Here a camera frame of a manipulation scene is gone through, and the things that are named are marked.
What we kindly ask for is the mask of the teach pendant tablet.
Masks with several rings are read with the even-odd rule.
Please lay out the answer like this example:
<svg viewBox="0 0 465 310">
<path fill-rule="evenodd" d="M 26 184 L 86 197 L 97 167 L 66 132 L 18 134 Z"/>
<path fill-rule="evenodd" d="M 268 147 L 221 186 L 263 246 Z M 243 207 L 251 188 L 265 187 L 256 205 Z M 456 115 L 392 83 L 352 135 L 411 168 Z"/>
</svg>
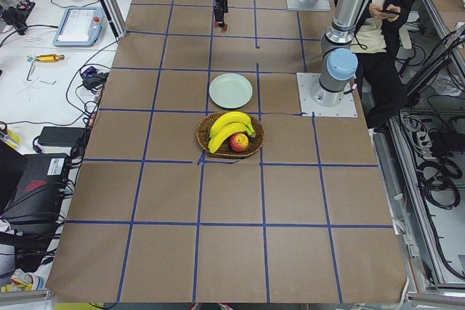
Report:
<svg viewBox="0 0 465 310">
<path fill-rule="evenodd" d="M 71 7 L 65 10 L 52 43 L 58 47 L 92 46 L 104 24 L 101 7 Z"/>
</svg>

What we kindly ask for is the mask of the black power adapter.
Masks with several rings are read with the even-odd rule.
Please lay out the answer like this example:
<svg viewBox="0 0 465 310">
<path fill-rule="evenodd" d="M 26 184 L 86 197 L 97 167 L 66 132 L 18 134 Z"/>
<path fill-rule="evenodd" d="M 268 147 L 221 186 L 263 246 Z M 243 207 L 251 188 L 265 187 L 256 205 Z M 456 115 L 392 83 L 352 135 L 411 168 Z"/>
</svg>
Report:
<svg viewBox="0 0 465 310">
<path fill-rule="evenodd" d="M 84 128 L 45 126 L 41 130 L 38 143 L 47 147 L 72 147 L 84 135 Z"/>
</svg>

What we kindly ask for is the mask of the yellow banana bunch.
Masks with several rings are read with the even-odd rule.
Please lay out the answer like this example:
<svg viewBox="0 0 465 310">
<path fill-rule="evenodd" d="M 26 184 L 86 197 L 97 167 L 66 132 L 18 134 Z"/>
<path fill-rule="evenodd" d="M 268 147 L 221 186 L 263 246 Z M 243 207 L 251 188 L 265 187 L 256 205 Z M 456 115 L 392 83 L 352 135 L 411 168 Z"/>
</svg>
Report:
<svg viewBox="0 0 465 310">
<path fill-rule="evenodd" d="M 209 152 L 215 153 L 226 139 L 240 132 L 246 132 L 252 137 L 255 136 L 251 117 L 239 111 L 222 114 L 210 128 Z"/>
</svg>

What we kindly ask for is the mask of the red yellow apple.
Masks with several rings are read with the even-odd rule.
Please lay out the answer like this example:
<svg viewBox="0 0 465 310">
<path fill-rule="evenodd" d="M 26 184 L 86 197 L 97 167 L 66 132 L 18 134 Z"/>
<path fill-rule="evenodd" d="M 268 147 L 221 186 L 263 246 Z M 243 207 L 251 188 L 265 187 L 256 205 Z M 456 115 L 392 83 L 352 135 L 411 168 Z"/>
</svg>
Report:
<svg viewBox="0 0 465 310">
<path fill-rule="evenodd" d="M 249 138 L 244 133 L 233 134 L 229 138 L 229 146 L 233 152 L 244 152 L 249 146 Z"/>
</svg>

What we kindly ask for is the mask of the woven wicker basket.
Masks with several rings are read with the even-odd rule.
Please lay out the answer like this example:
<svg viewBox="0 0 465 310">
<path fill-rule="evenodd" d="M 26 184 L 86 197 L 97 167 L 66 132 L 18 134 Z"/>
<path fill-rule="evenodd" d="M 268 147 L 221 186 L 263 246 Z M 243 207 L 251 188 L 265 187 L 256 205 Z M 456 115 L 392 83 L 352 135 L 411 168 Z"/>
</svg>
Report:
<svg viewBox="0 0 465 310">
<path fill-rule="evenodd" d="M 249 138 L 249 146 L 244 152 L 233 152 L 230 149 L 229 146 L 229 138 L 226 139 L 220 148 L 215 152 L 215 153 L 210 153 L 208 149 L 209 145 L 209 132 L 210 128 L 213 125 L 213 123 L 222 115 L 225 113 L 214 113 L 210 114 L 209 116 L 205 117 L 198 125 L 197 131 L 196 131 L 196 137 L 198 140 L 199 145 L 210 155 L 217 157 L 217 158 L 247 158 L 256 152 L 260 150 L 262 145 L 264 144 L 264 127 L 261 124 L 261 122 L 255 118 L 254 116 L 251 116 L 251 123 L 252 126 L 254 127 L 255 130 L 255 136 L 249 136 L 246 132 L 241 132 L 244 133 L 248 136 Z"/>
</svg>

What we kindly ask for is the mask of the person in black jacket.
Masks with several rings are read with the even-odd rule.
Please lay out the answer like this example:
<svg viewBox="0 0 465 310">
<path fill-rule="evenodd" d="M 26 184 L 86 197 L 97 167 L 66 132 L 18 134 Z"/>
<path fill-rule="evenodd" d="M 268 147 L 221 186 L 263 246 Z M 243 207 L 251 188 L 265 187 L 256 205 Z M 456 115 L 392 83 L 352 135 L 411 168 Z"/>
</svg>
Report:
<svg viewBox="0 0 465 310">
<path fill-rule="evenodd" d="M 395 61 L 400 48 L 400 29 L 407 22 L 414 1 L 370 0 L 356 25 L 351 50 L 358 59 L 358 90 L 362 90 L 364 81 L 371 85 L 374 106 L 365 116 L 371 131 L 383 127 L 407 101 Z M 400 15 L 380 12 L 383 9 Z"/>
</svg>

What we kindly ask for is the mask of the black computer case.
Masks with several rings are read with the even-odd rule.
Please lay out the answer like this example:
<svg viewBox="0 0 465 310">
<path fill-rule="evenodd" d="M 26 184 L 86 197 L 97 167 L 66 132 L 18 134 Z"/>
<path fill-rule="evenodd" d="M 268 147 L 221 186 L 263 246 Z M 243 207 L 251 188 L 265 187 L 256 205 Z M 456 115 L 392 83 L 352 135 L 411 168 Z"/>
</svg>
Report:
<svg viewBox="0 0 465 310">
<path fill-rule="evenodd" d="M 20 232 L 53 234 L 72 192 L 70 166 L 65 153 L 22 155 L 2 142 L 1 218 Z"/>
</svg>

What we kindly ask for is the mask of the black smartphone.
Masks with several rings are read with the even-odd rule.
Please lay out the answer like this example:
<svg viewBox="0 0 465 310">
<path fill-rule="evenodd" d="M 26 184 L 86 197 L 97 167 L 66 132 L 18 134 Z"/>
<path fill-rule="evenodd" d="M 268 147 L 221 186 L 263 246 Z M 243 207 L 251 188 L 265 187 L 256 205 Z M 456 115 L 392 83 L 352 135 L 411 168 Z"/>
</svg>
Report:
<svg viewBox="0 0 465 310">
<path fill-rule="evenodd" d="M 380 10 L 380 12 L 390 14 L 390 15 L 400 15 L 400 12 L 397 12 L 391 9 L 383 9 L 383 10 Z"/>
</svg>

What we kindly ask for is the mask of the light green plate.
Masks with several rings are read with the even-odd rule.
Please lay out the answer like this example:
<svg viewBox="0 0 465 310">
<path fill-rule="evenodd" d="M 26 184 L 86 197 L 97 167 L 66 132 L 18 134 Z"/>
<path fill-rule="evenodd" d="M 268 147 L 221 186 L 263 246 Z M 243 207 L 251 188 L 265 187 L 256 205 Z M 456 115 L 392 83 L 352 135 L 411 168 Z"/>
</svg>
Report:
<svg viewBox="0 0 465 310">
<path fill-rule="evenodd" d="M 236 109 L 246 105 L 253 96 L 250 81 L 237 73 L 224 73 L 210 83 L 209 97 L 212 102 L 226 109 Z"/>
</svg>

